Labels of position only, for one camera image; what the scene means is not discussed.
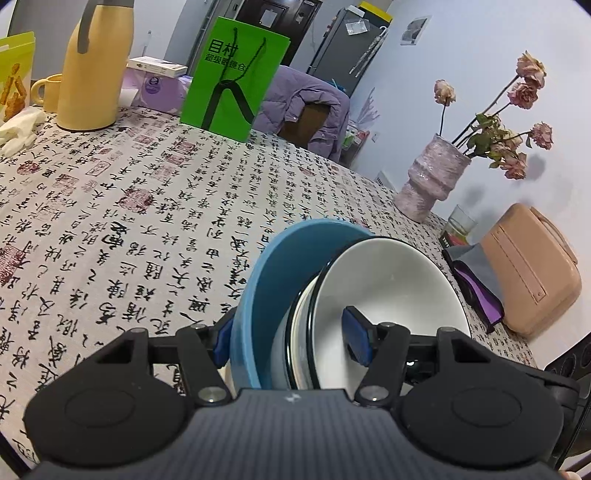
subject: purple label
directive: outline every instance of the purple label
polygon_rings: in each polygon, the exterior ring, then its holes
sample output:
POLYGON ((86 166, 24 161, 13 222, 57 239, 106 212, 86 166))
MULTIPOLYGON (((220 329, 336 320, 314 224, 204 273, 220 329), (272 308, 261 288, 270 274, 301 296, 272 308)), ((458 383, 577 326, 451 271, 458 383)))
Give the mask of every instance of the purple label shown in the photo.
POLYGON ((146 93, 158 93, 160 91, 160 79, 158 77, 150 77, 144 83, 146 93))

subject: metal screw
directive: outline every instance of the metal screw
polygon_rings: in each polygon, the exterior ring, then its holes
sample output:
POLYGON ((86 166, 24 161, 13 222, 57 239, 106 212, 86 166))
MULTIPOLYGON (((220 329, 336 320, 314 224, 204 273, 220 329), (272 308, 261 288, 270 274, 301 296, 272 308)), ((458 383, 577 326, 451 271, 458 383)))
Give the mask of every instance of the metal screw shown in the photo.
POLYGON ((199 390, 197 396, 203 401, 215 403, 226 398, 226 391, 220 387, 205 387, 199 390))
POLYGON ((359 390, 359 394, 369 401, 380 401, 385 399, 390 393, 384 387, 379 385, 367 385, 359 390))

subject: purple puffer jacket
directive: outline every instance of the purple puffer jacket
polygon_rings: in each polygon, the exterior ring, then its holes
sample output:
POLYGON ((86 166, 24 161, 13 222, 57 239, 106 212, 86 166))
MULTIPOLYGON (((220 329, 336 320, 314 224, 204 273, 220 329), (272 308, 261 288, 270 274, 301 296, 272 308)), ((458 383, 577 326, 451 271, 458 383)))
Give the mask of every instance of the purple puffer jacket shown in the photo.
POLYGON ((308 143, 308 150, 339 161, 349 122, 349 97, 311 75, 280 65, 252 127, 259 132, 276 134, 283 122, 296 122, 307 103, 330 105, 329 116, 308 143))

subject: black speaker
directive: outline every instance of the black speaker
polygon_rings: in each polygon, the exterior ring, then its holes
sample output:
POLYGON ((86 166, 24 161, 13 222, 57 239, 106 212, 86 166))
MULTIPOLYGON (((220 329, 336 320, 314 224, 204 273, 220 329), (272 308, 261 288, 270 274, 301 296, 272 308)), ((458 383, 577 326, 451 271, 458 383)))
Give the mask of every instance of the black speaker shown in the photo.
MULTIPOLYGON (((589 394, 591 394, 591 333, 556 360, 551 361, 544 370, 563 377, 570 377, 580 384, 579 403, 574 414, 574 423, 577 423, 583 413, 589 394)), ((569 449, 568 456, 578 455, 590 449, 591 414, 588 414, 576 440, 569 449)))

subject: bowl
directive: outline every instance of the bowl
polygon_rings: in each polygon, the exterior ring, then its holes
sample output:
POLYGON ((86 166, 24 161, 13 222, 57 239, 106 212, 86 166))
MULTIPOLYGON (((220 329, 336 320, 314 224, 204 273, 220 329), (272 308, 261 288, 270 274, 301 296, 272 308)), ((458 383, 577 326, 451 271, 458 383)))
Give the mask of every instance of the bowl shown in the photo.
POLYGON ((372 236, 334 219, 295 223, 265 247, 252 267, 232 326, 232 378, 240 388, 272 388, 271 345, 301 286, 351 242, 372 236))
POLYGON ((426 255, 389 237, 360 239, 322 269, 310 298, 306 354, 313 388, 344 388, 353 398, 367 371, 343 343, 348 305, 373 324, 394 322, 414 335, 435 335, 442 326, 470 335, 456 292, 426 255))
POLYGON ((307 362, 306 347, 304 344, 303 348, 299 348, 299 338, 295 332, 301 323, 302 306, 308 304, 316 278, 317 275, 298 292, 275 333, 271 347, 271 382, 275 390, 308 388, 309 383, 303 377, 303 367, 300 365, 302 361, 307 362))

